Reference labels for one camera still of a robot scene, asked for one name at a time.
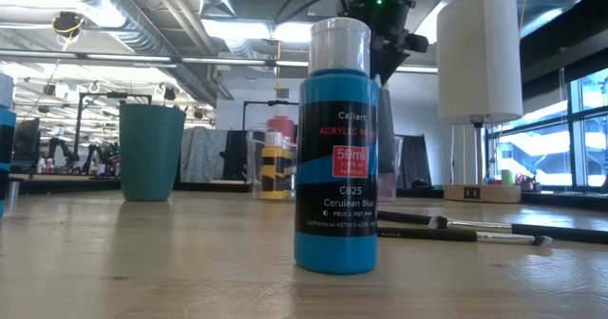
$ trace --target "cylindrical lamp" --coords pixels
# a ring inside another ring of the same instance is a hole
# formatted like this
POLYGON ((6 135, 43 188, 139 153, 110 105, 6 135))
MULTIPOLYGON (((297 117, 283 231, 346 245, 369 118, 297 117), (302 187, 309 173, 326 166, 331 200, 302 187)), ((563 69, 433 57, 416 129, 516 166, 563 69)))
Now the cylindrical lamp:
POLYGON ((483 180, 481 129, 523 114, 516 0, 456 0, 437 18, 442 122, 473 124, 477 181, 483 180))

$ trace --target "wooden table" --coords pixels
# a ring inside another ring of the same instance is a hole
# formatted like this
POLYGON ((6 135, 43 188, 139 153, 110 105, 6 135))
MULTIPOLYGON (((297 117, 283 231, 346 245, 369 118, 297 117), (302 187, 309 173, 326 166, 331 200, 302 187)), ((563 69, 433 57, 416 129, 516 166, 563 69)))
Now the wooden table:
MULTIPOLYGON (((294 265, 294 204, 175 193, 21 197, 0 226, 0 318, 608 318, 608 247, 380 238, 375 271, 294 265)), ((383 209, 608 230, 605 213, 399 199, 383 209)))

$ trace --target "blue bottle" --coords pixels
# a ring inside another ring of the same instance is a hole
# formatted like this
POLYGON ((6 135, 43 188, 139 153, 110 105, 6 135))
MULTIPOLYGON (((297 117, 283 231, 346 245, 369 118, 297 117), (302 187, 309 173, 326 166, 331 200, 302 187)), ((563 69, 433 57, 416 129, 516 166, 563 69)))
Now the blue bottle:
POLYGON ((295 262, 315 272, 368 272, 378 197, 370 29, 333 18, 312 33, 310 75, 300 87, 295 262))
POLYGON ((0 219, 4 215, 4 201, 9 188, 12 139, 16 122, 17 114, 0 105, 0 219))

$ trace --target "ceiling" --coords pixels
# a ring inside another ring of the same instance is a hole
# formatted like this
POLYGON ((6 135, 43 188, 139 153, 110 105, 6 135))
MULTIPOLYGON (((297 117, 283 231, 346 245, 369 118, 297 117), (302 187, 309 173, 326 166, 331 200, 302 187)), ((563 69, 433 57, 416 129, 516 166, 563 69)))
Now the ceiling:
MULTIPOLYGON (((181 17, 186 12, 190 12, 197 18, 212 21, 226 21, 225 13, 218 11, 213 7, 205 6, 202 9, 202 14, 199 14, 199 0, 182 0, 187 9, 180 9, 177 2, 172 1, 173 7, 178 8, 178 13, 181 17)), ((277 30, 272 25, 272 18, 280 4, 285 0, 231 0, 238 20, 247 23, 261 23, 270 32, 277 30)), ((302 4, 307 0, 294 0, 295 5, 302 4)), ((445 4, 450 0, 415 0, 416 8, 411 9, 406 22, 406 29, 410 31, 419 30, 424 24, 425 18, 437 8, 439 4, 445 4)), ((207 52, 201 50, 200 45, 197 45, 196 40, 193 40, 188 35, 182 24, 176 19, 174 13, 162 2, 162 0, 132 0, 132 4, 136 6, 138 16, 137 22, 148 22, 161 35, 166 44, 173 47, 178 54, 185 56, 208 56, 207 52)), ((34 49, 34 50, 51 50, 59 51, 62 49, 62 40, 58 41, 57 34, 50 28, 50 21, 57 16, 59 11, 73 10, 79 13, 87 14, 90 8, 79 0, 0 0, 0 48, 13 49, 34 49)), ((312 23, 318 20, 316 16, 307 15, 306 12, 296 17, 297 22, 312 23)), ((212 33, 209 25, 207 32, 212 33)), ((78 37, 78 41, 71 44, 67 50, 70 52, 91 52, 91 53, 122 53, 132 54, 133 50, 116 39, 116 32, 98 28, 97 24, 87 22, 84 24, 84 30, 78 37)), ((277 46, 268 45, 260 39, 250 40, 251 46, 257 54, 265 55, 264 57, 275 58, 277 54, 277 46)), ((210 38, 212 49, 219 52, 220 56, 230 56, 230 52, 225 45, 224 40, 218 37, 210 38)), ((281 45, 281 59, 307 61, 308 59, 308 43, 307 42, 284 42, 281 45)), ((407 65, 413 66, 436 66, 435 62, 435 45, 429 47, 427 53, 412 53, 405 61, 407 65)), ((0 67, 3 71, 13 75, 16 78, 17 92, 15 103, 16 110, 21 117, 40 116, 44 118, 60 118, 64 120, 75 120, 74 107, 78 101, 73 98, 59 99, 45 96, 41 98, 41 92, 52 74, 53 64, 48 63, 33 63, 23 61, 6 62, 0 67), (37 106, 33 106, 36 102, 48 105, 58 104, 50 108, 47 114, 38 112, 37 106)), ((195 74, 201 77, 205 72, 192 69, 195 74)), ((266 86, 274 85, 275 72, 269 69, 253 69, 242 66, 223 66, 219 69, 221 77, 218 78, 219 83, 223 83, 230 91, 235 90, 234 96, 239 99, 247 97, 243 93, 243 89, 251 89, 251 92, 265 89, 266 86)), ((301 67, 284 67, 281 68, 281 78, 284 84, 293 84, 291 89, 297 89, 297 85, 302 78, 307 74, 306 68, 301 67)), ((426 78, 416 77, 413 75, 395 74, 392 81, 397 81, 398 84, 407 84, 415 79, 423 80, 425 84, 426 78)), ((88 90, 96 81, 96 85, 104 90, 120 90, 127 91, 133 94, 152 95, 154 103, 165 103, 162 97, 162 86, 171 85, 178 88, 177 99, 174 102, 166 102, 167 104, 176 103, 181 108, 190 106, 194 108, 196 102, 189 94, 190 90, 183 87, 182 80, 176 79, 171 68, 158 69, 155 67, 134 67, 133 65, 118 65, 114 66, 76 66, 61 63, 53 75, 51 80, 53 83, 65 82, 70 85, 72 92, 88 90)), ((407 100, 429 100, 436 99, 436 95, 430 92, 429 87, 421 87, 416 90, 410 89, 393 89, 393 97, 403 97, 407 100)), ((104 101, 107 107, 117 106, 116 101, 104 101)), ((90 119, 91 122, 98 121, 97 124, 103 121, 113 121, 112 116, 104 115, 103 111, 95 108, 93 105, 84 113, 84 118, 90 119)), ((213 125, 214 115, 209 113, 208 116, 201 121, 193 117, 192 111, 188 112, 188 121, 192 125, 213 125)))

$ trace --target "white wall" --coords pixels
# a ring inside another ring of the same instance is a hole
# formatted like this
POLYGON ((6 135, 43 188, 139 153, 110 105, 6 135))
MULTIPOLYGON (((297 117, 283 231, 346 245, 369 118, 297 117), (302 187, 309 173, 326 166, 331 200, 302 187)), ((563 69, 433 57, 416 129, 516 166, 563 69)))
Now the white wall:
MULTIPOLYGON (((301 82, 297 79, 281 82, 281 86, 291 90, 290 102, 299 102, 301 82)), ((241 129, 243 101, 267 102, 275 98, 275 80, 230 80, 225 84, 236 100, 218 101, 217 129, 241 129)), ((400 73, 389 81, 395 134, 425 136, 431 182, 443 184, 449 181, 449 158, 444 159, 444 132, 439 122, 437 87, 436 75, 400 73)), ((265 123, 273 115, 272 108, 267 105, 250 104, 247 106, 246 127, 265 123)), ((297 123, 297 106, 289 107, 289 116, 297 123)))

